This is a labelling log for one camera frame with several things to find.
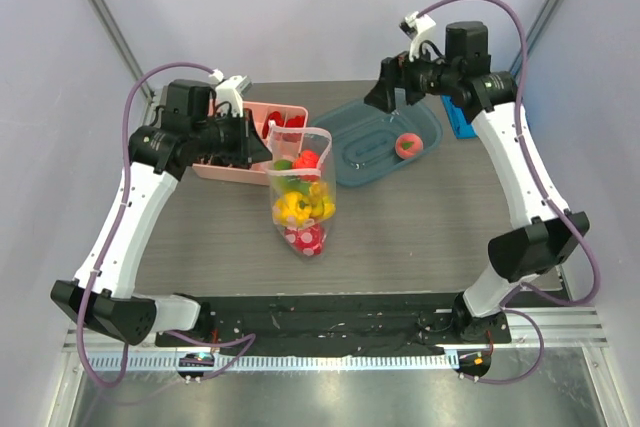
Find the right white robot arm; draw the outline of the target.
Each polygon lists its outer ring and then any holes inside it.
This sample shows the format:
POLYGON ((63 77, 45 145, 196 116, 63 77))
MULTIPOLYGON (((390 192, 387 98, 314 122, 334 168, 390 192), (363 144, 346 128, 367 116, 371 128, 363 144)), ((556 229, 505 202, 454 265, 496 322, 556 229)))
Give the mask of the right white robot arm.
POLYGON ((434 21, 412 14, 400 24, 408 50, 382 60, 367 105, 391 114, 396 93, 413 105, 425 95, 451 100, 489 154, 507 200, 511 231, 488 243, 488 267, 459 294, 451 327, 472 342, 497 322, 502 302, 517 287, 562 264, 590 227, 587 215, 572 211, 557 192, 526 125, 518 85, 507 71, 493 71, 488 29, 479 21, 446 27, 445 48, 429 39, 434 21))

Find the red strawberry toy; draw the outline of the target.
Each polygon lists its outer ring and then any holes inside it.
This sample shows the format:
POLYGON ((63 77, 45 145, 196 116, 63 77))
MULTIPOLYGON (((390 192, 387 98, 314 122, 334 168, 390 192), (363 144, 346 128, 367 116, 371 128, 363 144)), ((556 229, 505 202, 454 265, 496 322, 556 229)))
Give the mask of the red strawberry toy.
MULTIPOLYGON (((303 150, 299 156, 293 161, 292 168, 294 170, 309 170, 318 167, 320 156, 312 150, 303 150)), ((302 181, 314 182, 319 179, 318 175, 302 175, 298 174, 302 181)))

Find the yellow bell pepper toy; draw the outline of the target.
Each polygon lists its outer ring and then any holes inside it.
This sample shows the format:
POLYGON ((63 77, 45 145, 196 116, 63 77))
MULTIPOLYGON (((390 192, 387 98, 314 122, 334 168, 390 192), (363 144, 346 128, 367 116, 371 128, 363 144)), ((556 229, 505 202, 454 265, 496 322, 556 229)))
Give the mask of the yellow bell pepper toy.
POLYGON ((297 191, 282 195, 272 206, 272 219, 285 227, 302 227, 311 219, 309 198, 297 191))

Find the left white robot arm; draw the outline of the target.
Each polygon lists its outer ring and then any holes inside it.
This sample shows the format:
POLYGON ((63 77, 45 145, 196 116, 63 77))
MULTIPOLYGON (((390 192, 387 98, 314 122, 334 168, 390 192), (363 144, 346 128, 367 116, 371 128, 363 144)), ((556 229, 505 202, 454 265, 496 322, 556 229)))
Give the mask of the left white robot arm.
POLYGON ((90 254, 70 281, 56 281, 52 301, 75 322, 128 345, 151 333, 178 331, 190 345, 213 332, 209 306, 186 294, 136 294, 142 254, 159 214, 187 168, 205 157, 236 167, 271 160, 253 114, 243 106, 246 76, 176 80, 165 88, 157 126, 128 140, 118 194, 90 254))

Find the clear pink zip top bag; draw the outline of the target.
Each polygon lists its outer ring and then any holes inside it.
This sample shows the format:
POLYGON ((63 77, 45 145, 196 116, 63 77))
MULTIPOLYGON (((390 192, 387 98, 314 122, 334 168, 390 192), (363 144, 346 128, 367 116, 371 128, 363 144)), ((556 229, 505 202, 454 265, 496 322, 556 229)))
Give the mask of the clear pink zip top bag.
POLYGON ((332 136, 317 127, 271 124, 266 141, 272 222, 299 256, 318 257, 337 212, 332 136))

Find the yellow banana bunch toy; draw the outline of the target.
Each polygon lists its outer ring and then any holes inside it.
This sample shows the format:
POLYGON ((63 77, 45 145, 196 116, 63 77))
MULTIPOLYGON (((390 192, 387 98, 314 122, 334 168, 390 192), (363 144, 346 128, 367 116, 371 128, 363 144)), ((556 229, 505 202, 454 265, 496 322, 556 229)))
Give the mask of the yellow banana bunch toy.
POLYGON ((326 182, 312 182, 309 187, 309 200, 311 205, 311 217, 320 222, 331 218, 336 211, 336 204, 330 195, 326 182))

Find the pink peach toy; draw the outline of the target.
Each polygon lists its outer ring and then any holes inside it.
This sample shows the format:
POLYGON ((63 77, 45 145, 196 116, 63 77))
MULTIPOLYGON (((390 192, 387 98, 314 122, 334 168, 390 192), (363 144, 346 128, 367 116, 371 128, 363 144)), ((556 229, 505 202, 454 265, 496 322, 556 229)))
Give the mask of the pink peach toy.
POLYGON ((424 150, 424 144, 420 136, 407 132, 396 139, 394 148, 398 157, 407 160, 419 155, 424 150))

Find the green lime toy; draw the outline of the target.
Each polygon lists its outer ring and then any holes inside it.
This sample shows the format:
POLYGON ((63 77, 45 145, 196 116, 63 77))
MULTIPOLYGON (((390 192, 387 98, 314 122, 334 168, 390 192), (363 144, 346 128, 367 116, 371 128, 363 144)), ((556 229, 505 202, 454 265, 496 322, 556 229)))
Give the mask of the green lime toy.
POLYGON ((276 171, 285 171, 293 168, 293 162, 288 159, 279 159, 273 163, 273 168, 276 171))

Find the green cucumber toy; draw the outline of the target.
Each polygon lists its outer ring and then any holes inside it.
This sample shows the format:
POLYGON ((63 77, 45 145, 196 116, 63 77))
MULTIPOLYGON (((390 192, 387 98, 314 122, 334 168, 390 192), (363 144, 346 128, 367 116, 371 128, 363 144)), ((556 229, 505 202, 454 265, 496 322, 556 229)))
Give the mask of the green cucumber toy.
POLYGON ((302 190, 310 186, 310 182, 300 176, 275 176, 272 178, 274 185, 283 190, 302 190))

